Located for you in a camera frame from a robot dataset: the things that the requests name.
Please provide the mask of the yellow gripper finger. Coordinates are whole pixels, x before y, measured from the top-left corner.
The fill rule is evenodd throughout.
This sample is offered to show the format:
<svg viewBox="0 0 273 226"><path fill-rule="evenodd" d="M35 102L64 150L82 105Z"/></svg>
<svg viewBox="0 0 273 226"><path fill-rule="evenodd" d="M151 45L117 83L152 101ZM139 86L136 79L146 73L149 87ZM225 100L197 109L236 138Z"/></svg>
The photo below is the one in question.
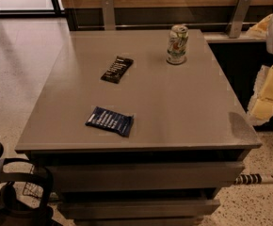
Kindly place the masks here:
<svg viewBox="0 0 273 226"><path fill-rule="evenodd" d="M265 16L260 22L250 27L246 35L252 38L265 38L270 19L271 14Z"/></svg>
<svg viewBox="0 0 273 226"><path fill-rule="evenodd" d="M273 65L258 71L247 115L252 125L263 125L273 117Z"/></svg>

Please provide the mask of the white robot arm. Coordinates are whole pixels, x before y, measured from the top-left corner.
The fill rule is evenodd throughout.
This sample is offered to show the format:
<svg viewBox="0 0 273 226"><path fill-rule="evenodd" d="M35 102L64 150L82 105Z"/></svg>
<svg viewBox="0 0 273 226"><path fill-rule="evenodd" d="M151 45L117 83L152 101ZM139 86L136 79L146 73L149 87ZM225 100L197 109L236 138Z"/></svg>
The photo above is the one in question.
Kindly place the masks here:
<svg viewBox="0 0 273 226"><path fill-rule="evenodd" d="M248 31L250 35L264 35L266 51L273 55L273 13ZM263 65L256 75L253 95L249 99L247 116L253 126L261 126L273 117L273 65Z"/></svg>

